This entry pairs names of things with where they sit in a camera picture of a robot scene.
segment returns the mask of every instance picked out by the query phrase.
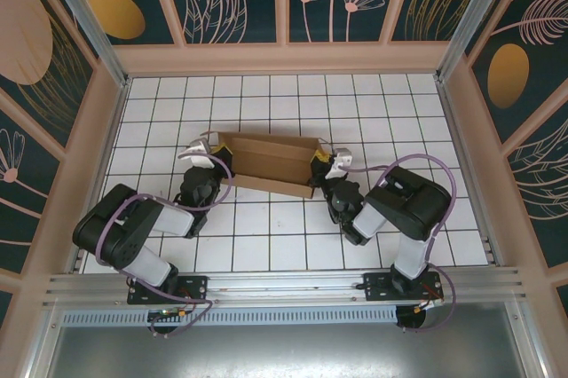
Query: cardboard box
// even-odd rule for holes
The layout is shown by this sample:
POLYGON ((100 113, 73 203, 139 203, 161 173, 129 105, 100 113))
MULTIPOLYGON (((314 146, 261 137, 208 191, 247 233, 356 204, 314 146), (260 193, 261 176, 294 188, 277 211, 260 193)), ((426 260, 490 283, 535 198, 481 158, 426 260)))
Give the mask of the cardboard box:
POLYGON ((327 154, 317 138, 218 132, 219 145, 233 153, 237 187, 311 199, 310 163, 316 152, 327 154))

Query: white grid floor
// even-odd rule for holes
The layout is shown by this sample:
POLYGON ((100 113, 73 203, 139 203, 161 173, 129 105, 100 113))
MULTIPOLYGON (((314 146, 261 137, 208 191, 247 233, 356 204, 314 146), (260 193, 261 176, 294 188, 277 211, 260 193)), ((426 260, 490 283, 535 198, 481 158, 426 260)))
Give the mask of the white grid floor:
MULTIPOLYGON (((124 183, 140 193, 173 197, 186 162, 176 153, 207 130, 302 135, 353 153, 354 168, 389 164, 412 153, 444 161, 456 177, 458 200, 439 234, 437 265, 486 265, 460 164, 431 75, 276 75, 137 78, 130 89, 103 193, 124 183)), ((215 135, 210 136, 214 145, 215 135)), ((409 169, 449 190, 435 163, 409 169)), ((350 174, 366 194, 378 172, 350 174)), ((312 200, 233 189, 209 212, 198 238, 156 233, 146 245, 181 272, 260 272, 390 267, 399 235, 385 225, 365 247, 339 233, 321 192, 312 200)), ((109 272, 93 256, 84 273, 109 272)))

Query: white tile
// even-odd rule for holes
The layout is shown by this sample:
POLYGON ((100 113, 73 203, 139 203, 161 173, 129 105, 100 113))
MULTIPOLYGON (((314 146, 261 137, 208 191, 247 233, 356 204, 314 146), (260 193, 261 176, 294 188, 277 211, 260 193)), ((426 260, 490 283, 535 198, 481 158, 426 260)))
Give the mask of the white tile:
POLYGON ((444 116, 440 97, 436 95, 413 96, 418 116, 444 116))
POLYGON ((134 78, 128 98, 155 98, 160 78, 134 78))
POLYGON ((252 132, 253 134, 268 134, 270 133, 270 121, 268 120, 241 121, 241 132, 252 132))
POLYGON ((202 137, 201 134, 209 131, 209 121, 187 121, 181 122, 179 125, 178 146, 189 146, 189 144, 197 138, 202 137))
POLYGON ((379 75, 354 75, 357 94, 383 94, 379 75))
POLYGON ((213 97, 240 97, 242 76, 217 76, 213 97))
POLYGON ((357 117, 357 103, 355 96, 334 96, 329 97, 329 116, 332 118, 354 118, 357 117))
POLYGON ((341 234, 308 234, 308 270, 343 268, 341 234))
POLYGON ((326 95, 326 80, 324 75, 299 75, 298 84, 301 96, 326 95))
POLYGON ((207 214, 207 223, 200 231, 200 236, 226 236, 234 234, 234 204, 222 203, 207 214))
POLYGON ((122 117, 123 122, 150 122, 154 100, 128 100, 122 117))
POLYGON ((196 272, 230 272, 232 262, 233 238, 199 238, 196 272))
POLYGON ((271 236, 270 270, 305 269, 305 237, 303 235, 271 236))
POLYGON ((268 96, 270 76, 243 76, 242 97, 268 96))
POLYGON ((473 208, 467 198, 455 200, 454 209, 446 221, 447 230, 474 230, 477 229, 473 208))
POLYGON ((329 96, 346 96, 355 94, 351 75, 326 75, 327 94, 329 96))
POLYGON ((268 202, 268 192, 237 187, 237 202, 268 202))
POLYGON ((270 121, 270 133, 276 136, 299 136, 300 120, 280 119, 278 121, 270 121))
POLYGON ((302 127, 302 137, 323 138, 326 141, 331 140, 329 121, 327 119, 302 119, 300 120, 300 126, 302 127))
POLYGON ((208 121, 211 116, 211 98, 186 98, 182 121, 208 121))
POLYGON ((183 98, 187 78, 160 78, 158 98, 183 98))
POLYGON ((397 160, 392 143, 365 143, 365 158, 368 167, 391 165, 397 160))
POLYGON ((361 132, 363 133, 363 141, 365 142, 392 141, 391 126, 387 118, 361 119, 361 132))
POLYGON ((334 143, 360 142, 359 119, 332 119, 331 138, 334 143))
MULTIPOLYGON (((426 154, 424 143, 395 143, 394 148, 397 151, 398 159, 408 156, 409 154, 426 154)), ((400 164, 402 168, 407 169, 428 169, 430 167, 427 159, 410 159, 400 164)))
POLYGON ((390 118, 392 138, 397 141, 422 141, 417 118, 390 118))
MULTIPOLYGON (((468 189, 465 185, 465 180, 463 179, 463 174, 459 169, 450 169, 452 175, 455 179, 455 185, 458 189, 458 198, 467 198, 468 189)), ((452 187, 450 185, 450 178, 447 176, 443 169, 433 169, 432 174, 434 175, 434 181, 444 187, 448 193, 452 192, 452 187)))
POLYGON ((209 144, 216 146, 218 144, 218 135, 216 131, 219 132, 238 132, 239 131, 239 121, 214 121, 211 122, 211 131, 213 133, 209 134, 209 144))
POLYGON ((479 232, 448 232, 455 265, 487 265, 479 232))
POLYGON ((268 236, 234 238, 234 272, 268 271, 268 236))
POLYGON ((382 266, 383 268, 388 269, 394 264, 394 260, 397 259, 400 233, 379 233, 376 235, 376 238, 379 240, 382 266))
POLYGON ((413 94, 438 94, 434 76, 430 74, 409 74, 408 81, 413 94))
POLYGON ((184 100, 181 98, 158 98, 152 121, 179 121, 183 107, 184 100))
MULTIPOLYGON (((455 147, 451 141, 426 142, 426 152, 435 158, 440 159, 449 168, 460 168, 458 157, 455 154, 455 147)), ((432 168, 442 168, 434 162, 430 163, 432 168)))
POLYGON ((241 98, 213 98, 211 121, 239 119, 241 98))
POLYGON ((125 122, 121 125, 117 147, 144 147, 148 139, 150 122, 125 122))
POLYGON ((385 94, 410 94, 408 80, 404 74, 381 75, 385 94))
POLYGON ((384 96, 384 99, 387 103, 389 117, 416 116, 416 110, 414 109, 414 102, 411 95, 388 95, 384 96))
POLYGON ((331 221, 327 202, 306 202, 304 208, 306 233, 339 233, 339 224, 331 221))
POLYGON ((304 96, 300 97, 300 118, 327 118, 327 97, 304 96))
POLYGON ((274 75, 270 77, 271 96, 297 96, 298 81, 296 75, 274 75))
POLYGON ((270 234, 303 234, 304 204, 302 202, 271 203, 270 234))
POLYGON ((164 238, 160 257, 168 263, 174 264, 181 273, 195 270, 195 251, 197 238, 164 238))
POLYGON ((268 202, 237 203, 234 234, 268 234, 268 202))
POLYGON ((110 174, 140 174, 144 148, 124 147, 114 150, 110 174))
POLYGON ((380 269, 381 258, 376 236, 366 245, 355 246, 348 240, 343 240, 343 255, 346 269, 380 269))
POLYGON ((440 232, 434 242, 434 247, 430 253, 430 262, 434 265, 455 265, 452 257, 452 250, 447 240, 446 232, 440 232))
POLYGON ((243 98, 241 101, 241 119, 268 119, 268 97, 243 98))
POLYGON ((144 155, 142 174, 171 174, 175 157, 175 147, 148 147, 144 155))
POLYGON ((103 274, 103 273, 117 273, 115 269, 107 265, 100 265, 97 263, 97 258, 92 254, 85 254, 87 257, 83 260, 85 261, 85 266, 83 269, 83 274, 103 274))
POLYGON ((280 194, 280 193, 268 193, 270 195, 270 202, 298 202, 301 201, 302 198, 297 196, 289 196, 287 194, 280 194))
POLYGON ((387 116, 384 96, 357 96, 357 109, 361 118, 382 118, 387 116))
POLYGON ((452 141, 446 118, 419 118, 424 141, 452 141))
POLYGON ((152 122, 148 146, 176 146, 178 144, 179 122, 152 122))
POLYGON ((270 99, 270 118, 298 118, 298 97, 275 97, 270 99))
POLYGON ((187 78, 186 97, 213 97, 213 76, 197 76, 187 78))
POLYGON ((139 176, 108 176, 105 182, 104 194, 107 194, 116 185, 122 184, 128 186, 130 189, 136 190, 138 187, 139 176))
POLYGON ((170 197, 170 185, 171 176, 169 175, 140 176, 138 192, 149 193, 168 199, 170 197))

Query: mounting plate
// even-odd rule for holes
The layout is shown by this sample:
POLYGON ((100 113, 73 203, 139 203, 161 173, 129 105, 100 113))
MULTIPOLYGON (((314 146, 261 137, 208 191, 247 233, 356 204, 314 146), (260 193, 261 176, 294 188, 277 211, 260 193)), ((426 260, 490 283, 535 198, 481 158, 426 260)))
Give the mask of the mounting plate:
POLYGON ((437 272, 426 272, 421 285, 417 286, 408 295, 401 295, 391 283, 390 272, 365 273, 362 284, 357 288, 365 289, 367 301, 408 301, 428 299, 431 294, 423 286, 426 285, 434 291, 440 298, 444 297, 444 291, 440 282, 440 275, 437 272))
MULTIPOLYGON (((207 280, 207 276, 180 276, 177 291, 173 295, 187 296, 188 293, 193 299, 204 300, 207 297, 207 280)), ((130 285, 126 302, 129 305, 176 304, 175 301, 159 296, 137 282, 130 285)))

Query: cable connector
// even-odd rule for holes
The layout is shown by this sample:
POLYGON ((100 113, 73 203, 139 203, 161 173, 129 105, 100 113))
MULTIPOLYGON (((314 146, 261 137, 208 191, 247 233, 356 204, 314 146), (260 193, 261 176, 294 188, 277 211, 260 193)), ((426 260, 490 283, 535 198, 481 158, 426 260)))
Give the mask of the cable connector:
POLYGON ((342 168, 349 168, 353 162, 353 155, 349 149, 343 147, 334 150, 334 163, 331 170, 326 174, 326 180, 341 178, 347 174, 342 168))

